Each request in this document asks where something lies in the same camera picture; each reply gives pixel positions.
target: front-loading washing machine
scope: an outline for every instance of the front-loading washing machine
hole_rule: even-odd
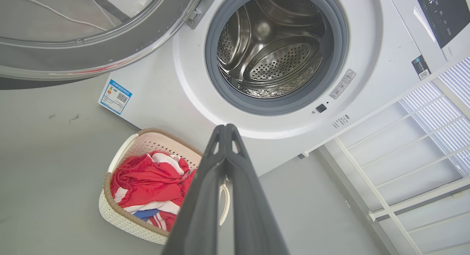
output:
[[[468,0],[209,1],[111,72],[98,102],[200,150],[216,125],[235,124],[258,175],[470,55]]]

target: blue cloth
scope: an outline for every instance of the blue cloth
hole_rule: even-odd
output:
[[[144,221],[147,221],[147,219],[151,216],[156,215],[160,210],[158,209],[149,209],[149,210],[143,210],[143,211],[136,211],[134,215]]]

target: white handle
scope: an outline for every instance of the white handle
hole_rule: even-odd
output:
[[[139,136],[138,133],[135,133],[133,134],[132,136],[129,136],[129,138],[124,142],[124,144],[122,144],[122,146],[119,148],[119,150],[117,151],[116,155],[114,155],[114,158],[113,160],[111,161],[111,164],[109,165],[109,168],[108,168],[108,172],[110,173],[113,173],[114,172],[114,169],[116,168],[116,164],[118,164],[118,161],[121,159],[123,155],[123,152],[125,149],[127,149],[127,147],[129,146],[129,144],[134,140],[136,139],[137,137]]]
[[[228,210],[230,209],[230,193],[228,192],[227,186],[225,184],[220,185],[220,193],[222,191],[225,192],[225,207],[224,207],[224,212],[222,213],[222,217],[218,221],[219,225],[222,225],[225,222],[225,218],[227,218],[228,215]]]

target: red and white garment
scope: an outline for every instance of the red and white garment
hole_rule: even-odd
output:
[[[132,156],[114,171],[111,193],[129,213],[158,209],[147,222],[170,231],[193,180],[195,171],[189,171],[186,160],[178,155],[153,151]]]

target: laundry basket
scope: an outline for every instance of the laundry basket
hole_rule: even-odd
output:
[[[144,240],[164,244],[169,232],[154,225],[150,225],[144,220],[128,213],[114,201],[114,198],[111,195],[110,184],[114,170],[120,166],[126,158],[130,156],[144,155],[151,151],[177,154],[187,161],[191,171],[199,166],[202,157],[202,153],[200,151],[188,145],[181,139],[159,129],[148,128],[133,134],[117,151],[109,165],[108,172],[104,178],[104,188],[101,191],[99,199],[99,209],[101,216],[105,220],[125,232]],[[230,207],[230,194],[225,184],[220,187],[220,191],[225,192],[225,208],[222,217],[219,220],[219,225],[222,225],[227,217],[228,209]]]

